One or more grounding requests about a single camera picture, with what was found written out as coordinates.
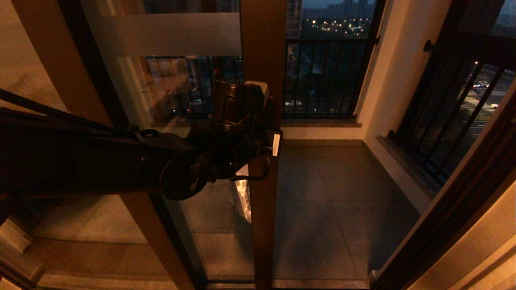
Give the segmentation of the brown framed sliding glass door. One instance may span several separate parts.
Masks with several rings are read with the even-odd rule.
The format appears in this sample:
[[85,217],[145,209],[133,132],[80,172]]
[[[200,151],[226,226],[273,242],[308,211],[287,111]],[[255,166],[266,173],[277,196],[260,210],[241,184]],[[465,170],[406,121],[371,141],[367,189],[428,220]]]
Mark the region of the brown framed sliding glass door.
[[[186,137],[213,111],[216,80],[259,81],[271,93],[256,125],[278,130],[286,0],[81,0],[130,124]],[[273,286],[279,158],[247,182],[251,222],[229,202],[228,180],[185,201],[152,195],[195,289]]]

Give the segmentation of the dark brown door jamb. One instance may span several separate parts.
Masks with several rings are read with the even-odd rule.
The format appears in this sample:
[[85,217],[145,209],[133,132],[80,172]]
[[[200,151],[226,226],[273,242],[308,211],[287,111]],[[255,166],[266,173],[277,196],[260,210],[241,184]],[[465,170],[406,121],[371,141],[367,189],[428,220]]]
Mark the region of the dark brown door jamb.
[[369,275],[369,290],[407,290],[456,244],[516,179],[516,80],[431,205]]

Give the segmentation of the brown framed fixed glass panel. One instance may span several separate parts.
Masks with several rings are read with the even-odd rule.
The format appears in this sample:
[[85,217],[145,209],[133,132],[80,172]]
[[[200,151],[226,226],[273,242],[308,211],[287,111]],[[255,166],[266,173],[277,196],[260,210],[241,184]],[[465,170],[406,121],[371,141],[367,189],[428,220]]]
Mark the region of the brown framed fixed glass panel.
[[[125,117],[80,0],[0,0],[0,89],[108,127],[147,130]],[[0,226],[21,230],[0,238],[0,274],[33,289],[200,290],[152,195],[165,197],[23,200]]]

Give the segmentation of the black balcony railing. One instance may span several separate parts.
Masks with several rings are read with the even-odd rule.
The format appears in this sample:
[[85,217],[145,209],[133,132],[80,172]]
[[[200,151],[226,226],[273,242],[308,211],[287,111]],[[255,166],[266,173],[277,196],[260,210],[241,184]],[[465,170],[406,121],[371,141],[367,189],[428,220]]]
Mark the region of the black balcony railing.
[[436,0],[444,12],[420,49],[428,61],[389,135],[438,191],[516,83],[516,0]]
[[[284,118],[352,118],[387,0],[287,0],[283,73]],[[186,69],[187,91],[168,114],[212,112],[215,80],[244,81],[240,56],[158,56],[144,59]]]

